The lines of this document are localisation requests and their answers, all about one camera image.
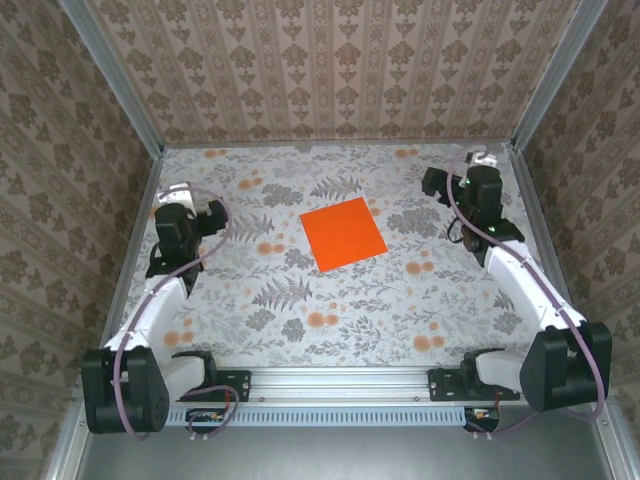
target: floral wallpaper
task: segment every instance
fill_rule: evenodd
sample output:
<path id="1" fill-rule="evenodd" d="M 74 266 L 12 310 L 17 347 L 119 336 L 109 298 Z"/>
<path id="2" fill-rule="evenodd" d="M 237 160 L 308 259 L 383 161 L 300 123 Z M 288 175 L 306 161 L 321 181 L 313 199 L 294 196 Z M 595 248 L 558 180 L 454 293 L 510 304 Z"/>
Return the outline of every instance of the floral wallpaper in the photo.
<path id="1" fill-rule="evenodd" d="M 46 472 L 149 167 L 57 2 L 0 2 L 0 478 Z"/>
<path id="2" fill-rule="evenodd" d="M 426 169 L 446 168 L 460 148 L 167 150 L 160 188 L 192 181 L 222 195 L 235 229 L 166 326 L 165 345 L 209 350 L 219 365 L 234 367 L 451 365 L 469 349 L 526 347 L 535 329 L 475 257 L 446 239 L 451 210 L 421 190 Z M 505 214 L 535 252 L 508 153 L 503 144 L 490 148 L 505 183 Z M 300 214 L 358 197 L 389 251 L 320 273 Z M 156 241 L 152 213 L 127 312 Z M 201 250 L 217 241 L 205 238 Z"/>
<path id="3" fill-rule="evenodd" d="M 640 445 L 640 4 L 611 0 L 525 156 L 575 304 L 614 336 Z"/>
<path id="4" fill-rule="evenodd" d="M 508 138 L 578 0 L 91 0 L 166 144 Z"/>

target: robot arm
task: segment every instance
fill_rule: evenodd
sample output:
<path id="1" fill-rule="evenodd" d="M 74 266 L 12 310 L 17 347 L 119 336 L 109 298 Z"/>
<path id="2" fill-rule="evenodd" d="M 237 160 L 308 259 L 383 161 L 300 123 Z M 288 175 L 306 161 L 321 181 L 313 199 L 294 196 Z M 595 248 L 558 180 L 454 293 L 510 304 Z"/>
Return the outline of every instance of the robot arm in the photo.
<path id="1" fill-rule="evenodd" d="M 228 218 L 217 201 L 196 215 L 188 190 L 167 195 L 164 203 L 155 213 L 159 242 L 152 249 L 140 302 L 105 347 L 88 351 L 81 362 L 87 425 L 93 433 L 124 431 L 115 401 L 114 362 L 126 335 L 119 380 L 127 418 L 135 431 L 159 431 L 172 402 L 198 386 L 215 384 L 216 367 L 210 352 L 175 354 L 173 342 L 165 342 L 166 326 L 187 301 L 202 265 L 167 277 L 197 259 L 202 237 L 224 228 Z M 145 301 L 160 282 L 165 282 L 161 289 Z"/>
<path id="2" fill-rule="evenodd" d="M 606 396 L 612 343 L 609 330 L 604 324 L 587 323 L 584 316 L 563 299 L 531 257 L 522 233 L 502 218 L 502 181 L 499 171 L 494 168 L 495 159 L 479 158 L 476 153 L 469 155 L 468 163 L 472 166 L 467 170 L 466 179 L 454 176 L 452 190 L 456 204 L 475 227 L 514 250 L 524 262 L 505 249 L 489 244 L 465 226 L 461 241 L 498 281 L 524 321 L 534 326 L 538 333 L 524 355 L 503 349 L 465 354 L 460 368 L 464 387 L 471 397 L 483 392 L 492 395 L 494 386 L 504 387 L 522 393 L 537 411 L 595 401 L 597 391 L 592 370 L 567 323 L 559 315 L 563 310 L 593 355 Z M 450 206 L 446 178 L 446 172 L 429 168 L 422 189 L 429 196 L 440 193 L 440 203 Z M 555 299 L 562 299 L 559 309 L 552 305 L 530 269 L 537 273 Z"/>

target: patterned wall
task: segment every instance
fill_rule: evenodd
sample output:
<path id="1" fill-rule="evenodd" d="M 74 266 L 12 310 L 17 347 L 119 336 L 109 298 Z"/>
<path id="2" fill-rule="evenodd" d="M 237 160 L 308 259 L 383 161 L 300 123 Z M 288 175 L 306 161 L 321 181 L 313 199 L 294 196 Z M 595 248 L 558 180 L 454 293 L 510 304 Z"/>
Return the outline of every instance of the patterned wall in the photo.
<path id="1" fill-rule="evenodd" d="M 92 0 L 171 144 L 510 137 L 577 0 Z"/>
<path id="2" fill-rule="evenodd" d="M 614 334 L 640 445 L 640 2 L 609 2 L 525 154 L 572 298 Z"/>
<path id="3" fill-rule="evenodd" d="M 55 1 L 0 2 L 0 478 L 38 478 L 150 159 Z"/>

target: orange paper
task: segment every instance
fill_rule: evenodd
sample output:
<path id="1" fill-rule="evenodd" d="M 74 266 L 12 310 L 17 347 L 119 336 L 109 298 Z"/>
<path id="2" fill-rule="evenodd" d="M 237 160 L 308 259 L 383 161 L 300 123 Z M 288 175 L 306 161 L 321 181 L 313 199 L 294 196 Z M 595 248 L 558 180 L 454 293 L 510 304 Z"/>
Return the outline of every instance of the orange paper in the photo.
<path id="1" fill-rule="evenodd" d="M 304 213 L 300 220 L 321 272 L 388 251 L 362 197 Z"/>

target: floral patterned floor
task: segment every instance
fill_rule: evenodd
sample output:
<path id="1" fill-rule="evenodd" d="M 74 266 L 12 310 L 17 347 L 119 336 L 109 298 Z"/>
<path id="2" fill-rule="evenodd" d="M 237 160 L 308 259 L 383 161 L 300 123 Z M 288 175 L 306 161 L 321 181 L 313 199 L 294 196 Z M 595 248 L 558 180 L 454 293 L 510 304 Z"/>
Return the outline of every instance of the floral patterned floor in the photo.
<path id="1" fill-rule="evenodd" d="M 167 325 L 165 343 L 211 350 L 220 366 L 233 367 L 451 365 L 469 349 L 526 346 L 534 330 L 473 255 L 444 238 L 453 214 L 421 192 L 427 167 L 446 168 L 459 148 L 165 152 L 161 188 L 189 181 L 211 189 L 236 222 L 232 240 L 206 262 L 188 304 Z M 502 172 L 505 215 L 535 252 L 507 151 L 490 148 Z M 299 216 L 357 197 L 389 251 L 319 273 Z M 127 313 L 156 239 L 151 214 Z M 203 251 L 217 241 L 205 238 Z"/>

